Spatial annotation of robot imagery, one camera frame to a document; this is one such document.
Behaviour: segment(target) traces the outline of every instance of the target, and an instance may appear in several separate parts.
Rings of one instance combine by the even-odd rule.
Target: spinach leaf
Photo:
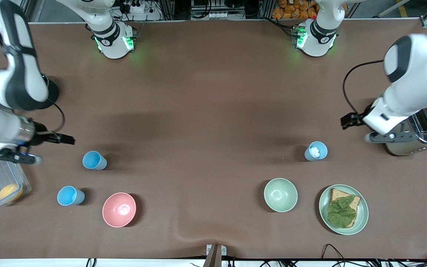
[[[345,228],[352,223],[357,216],[357,212],[349,206],[354,201],[354,198],[354,195],[342,197],[329,204],[327,207],[327,219],[332,225]]]

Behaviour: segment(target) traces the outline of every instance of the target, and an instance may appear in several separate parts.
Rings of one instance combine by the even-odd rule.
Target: bread slice
[[[338,199],[338,198],[348,197],[348,196],[351,196],[351,194],[346,193],[344,191],[340,191],[339,189],[332,188],[331,200],[329,201],[329,203]],[[354,200],[352,201],[352,203],[350,203],[349,207],[351,207],[355,212],[357,212],[360,200],[361,200],[360,197],[355,196]],[[345,228],[351,228],[352,225],[354,225],[356,219],[357,219],[357,216],[355,216],[355,218],[352,220],[352,223],[347,225],[347,227],[345,227]]]

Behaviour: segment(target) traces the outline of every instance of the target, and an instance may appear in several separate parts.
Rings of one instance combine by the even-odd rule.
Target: plate
[[[359,206],[357,208],[357,219],[355,220],[355,223],[351,228],[335,227],[327,219],[327,207],[329,206],[329,201],[331,199],[332,188],[338,189],[340,191],[344,191],[352,195],[359,196],[361,198],[359,202]],[[345,184],[331,185],[324,190],[324,192],[322,193],[319,199],[319,213],[321,214],[322,220],[327,225],[327,227],[329,227],[332,231],[339,233],[341,235],[354,235],[362,231],[362,229],[365,228],[365,225],[368,222],[368,205],[367,205],[367,202],[365,201],[365,198],[361,195],[359,191],[357,191],[357,189]]]

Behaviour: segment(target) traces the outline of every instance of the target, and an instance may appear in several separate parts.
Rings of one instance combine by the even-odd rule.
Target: plastic container
[[[24,196],[32,190],[19,164],[0,161],[0,206]]]

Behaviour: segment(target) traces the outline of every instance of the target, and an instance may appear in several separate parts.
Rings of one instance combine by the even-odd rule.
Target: blue cup
[[[312,142],[305,150],[304,156],[310,162],[319,161],[327,156],[327,147],[323,142]]]
[[[82,159],[83,167],[87,169],[105,169],[106,163],[106,159],[96,151],[87,152]]]
[[[57,202],[62,206],[78,205],[85,199],[85,194],[73,186],[63,187],[57,194]]]

